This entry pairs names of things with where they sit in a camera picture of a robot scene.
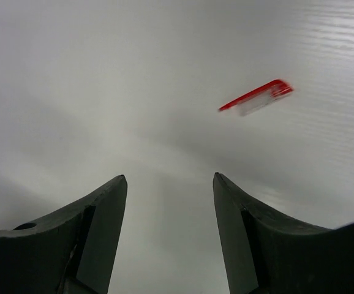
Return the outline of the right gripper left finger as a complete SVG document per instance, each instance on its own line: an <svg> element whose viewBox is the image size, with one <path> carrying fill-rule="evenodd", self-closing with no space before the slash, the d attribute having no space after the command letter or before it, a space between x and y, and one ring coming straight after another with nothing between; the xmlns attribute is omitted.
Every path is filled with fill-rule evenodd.
<svg viewBox="0 0 354 294"><path fill-rule="evenodd" d="M13 230L0 230L0 293L107 293L126 207L123 175Z"/></svg>

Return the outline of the red clip pen cap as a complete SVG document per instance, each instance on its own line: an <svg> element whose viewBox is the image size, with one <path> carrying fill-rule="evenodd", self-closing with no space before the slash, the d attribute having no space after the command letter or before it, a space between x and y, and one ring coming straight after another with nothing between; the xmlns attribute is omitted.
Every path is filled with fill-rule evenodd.
<svg viewBox="0 0 354 294"><path fill-rule="evenodd" d="M293 91L294 88L289 83L281 79L275 79L227 102L218 108L218 112L247 116L282 100Z"/></svg>

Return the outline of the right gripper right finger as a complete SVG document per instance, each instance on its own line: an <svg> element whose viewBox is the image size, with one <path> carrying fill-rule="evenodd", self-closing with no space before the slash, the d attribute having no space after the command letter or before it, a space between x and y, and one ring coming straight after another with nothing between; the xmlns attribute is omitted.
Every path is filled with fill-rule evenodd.
<svg viewBox="0 0 354 294"><path fill-rule="evenodd" d="M354 293L354 223L308 224L221 173L214 175L213 194L231 293Z"/></svg>

